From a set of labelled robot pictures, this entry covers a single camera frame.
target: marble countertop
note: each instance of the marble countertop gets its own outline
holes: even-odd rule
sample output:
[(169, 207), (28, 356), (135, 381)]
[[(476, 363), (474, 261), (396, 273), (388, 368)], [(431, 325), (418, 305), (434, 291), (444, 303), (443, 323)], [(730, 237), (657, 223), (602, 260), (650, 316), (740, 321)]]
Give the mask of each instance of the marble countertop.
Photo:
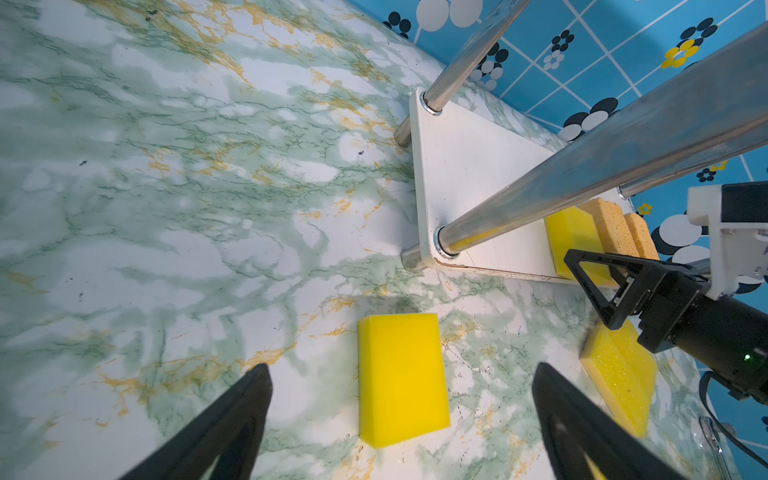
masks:
[[(600, 401), (585, 296), (399, 261), (392, 133), (437, 61), (343, 0), (10, 0), (0, 22), (0, 476), (117, 478), (265, 362), (258, 478), (551, 477), (531, 378)], [(474, 85), (455, 101), (563, 146)], [(403, 312), (439, 315), (452, 426), (376, 451), (356, 321)], [(715, 478), (696, 366), (658, 359), (645, 444)]]

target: cable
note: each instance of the cable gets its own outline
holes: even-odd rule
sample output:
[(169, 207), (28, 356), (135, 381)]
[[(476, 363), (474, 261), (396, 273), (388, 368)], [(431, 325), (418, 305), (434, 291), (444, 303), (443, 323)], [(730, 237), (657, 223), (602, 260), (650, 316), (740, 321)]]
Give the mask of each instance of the cable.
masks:
[(720, 424), (720, 421), (717, 420), (717, 417), (712, 413), (712, 410), (710, 410), (710, 406), (707, 403), (707, 389), (709, 389), (710, 386), (710, 379), (715, 376), (715, 372), (710, 370), (709, 372), (704, 372), (704, 374), (701, 376), (701, 380), (699, 380), (699, 398), (701, 399), (701, 402), (704, 404), (704, 408), (707, 409), (707, 413), (710, 414), (710, 417), (712, 417), (712, 420), (717, 424), (717, 426), (720, 428), (720, 432), (723, 433), (723, 435), (726, 436), (739, 450), (746, 453), (750, 457), (754, 458), (755, 462), (760, 463), (763, 467), (768, 468), (768, 462), (763, 460), (762, 457), (760, 457), (758, 454), (753, 452), (752, 450), (748, 449), (742, 442), (739, 442), (739, 440), (730, 434), (726, 429), (723, 428), (723, 426)]

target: yellow sponge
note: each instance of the yellow sponge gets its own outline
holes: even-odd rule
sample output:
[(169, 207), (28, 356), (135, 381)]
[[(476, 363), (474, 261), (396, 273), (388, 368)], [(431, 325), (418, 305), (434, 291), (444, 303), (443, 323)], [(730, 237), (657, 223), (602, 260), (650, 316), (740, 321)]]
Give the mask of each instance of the yellow sponge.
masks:
[(632, 233), (632, 240), (634, 240), (634, 245), (637, 247), (640, 257), (660, 260), (654, 240), (650, 237), (648, 224), (645, 223), (643, 217), (638, 214), (625, 214), (624, 219), (627, 221), (627, 227), (629, 227), (629, 232)]
[[(562, 278), (576, 280), (574, 274), (563, 261), (565, 254), (571, 248), (586, 250), (587, 252), (604, 252), (594, 220), (590, 214), (583, 210), (576, 207), (560, 210), (556, 214), (546, 217), (544, 225), (547, 227), (554, 271)], [(595, 285), (616, 286), (606, 265), (584, 262), (581, 267), (584, 268), (584, 272)]]
[(600, 471), (598, 466), (595, 465), (592, 459), (589, 457), (587, 457), (587, 465), (589, 465), (589, 469), (592, 471), (593, 480), (606, 480), (603, 472)]
[(451, 425), (437, 315), (369, 316), (357, 339), (362, 440), (379, 449)]
[(634, 245), (632, 233), (629, 231), (621, 207), (602, 198), (594, 198), (578, 207), (594, 218), (594, 224), (598, 228), (600, 241), (603, 243), (605, 252), (631, 257), (640, 255)]
[(611, 331), (598, 322), (581, 352), (581, 364), (616, 423), (630, 434), (644, 437), (658, 366), (654, 356), (637, 343), (634, 326), (625, 321), (620, 329)]

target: metal rod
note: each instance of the metal rod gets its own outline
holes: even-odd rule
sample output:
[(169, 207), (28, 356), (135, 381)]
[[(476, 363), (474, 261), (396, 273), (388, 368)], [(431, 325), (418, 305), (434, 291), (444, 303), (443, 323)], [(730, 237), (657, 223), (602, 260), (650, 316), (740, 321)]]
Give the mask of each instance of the metal rod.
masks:
[[(763, 125), (731, 142), (727, 142), (725, 145), (709, 148), (677, 164), (668, 165), (651, 174), (627, 182), (619, 186), (619, 194), (624, 198), (629, 198), (666, 182), (685, 177), (704, 167), (711, 167), (723, 160), (730, 160), (735, 156), (762, 147), (768, 143), (766, 140), (768, 140), (768, 125)], [(731, 157), (724, 157), (723, 150), (731, 152)]]
[[(480, 28), (464, 43), (453, 61), (445, 67), (435, 83), (424, 93), (426, 104), (434, 111), (442, 108), (451, 100), (464, 80), (478, 63), (488, 54), (488, 51), (507, 31), (531, 0), (501, 0), (488, 17), (480, 24)], [(411, 144), (411, 118), (408, 116), (395, 131), (395, 141), (407, 147)]]
[(422, 251), (418, 243), (407, 250), (403, 250), (400, 254), (400, 260), (406, 270), (413, 273), (422, 272), (427, 267), (426, 263), (422, 261)]
[[(638, 98), (442, 228), (449, 254), (679, 164), (704, 151), (731, 158), (768, 142), (768, 24)], [(746, 139), (749, 144), (742, 144)]]

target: tan cellulose sponge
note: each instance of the tan cellulose sponge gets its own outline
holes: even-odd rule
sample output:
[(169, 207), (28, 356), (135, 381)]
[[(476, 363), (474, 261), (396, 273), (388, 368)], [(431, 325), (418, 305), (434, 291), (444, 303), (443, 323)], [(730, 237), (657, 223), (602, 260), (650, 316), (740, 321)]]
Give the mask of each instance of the tan cellulose sponge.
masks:
[(621, 207), (602, 198), (594, 198), (578, 207), (594, 218), (594, 225), (598, 228), (605, 253), (640, 256)]
[(640, 256), (650, 260), (660, 260), (654, 241), (650, 238), (648, 224), (645, 223), (643, 217), (638, 214), (626, 214), (624, 219), (627, 221), (627, 227), (629, 227), (629, 231), (632, 233), (634, 245), (637, 247), (637, 252)]

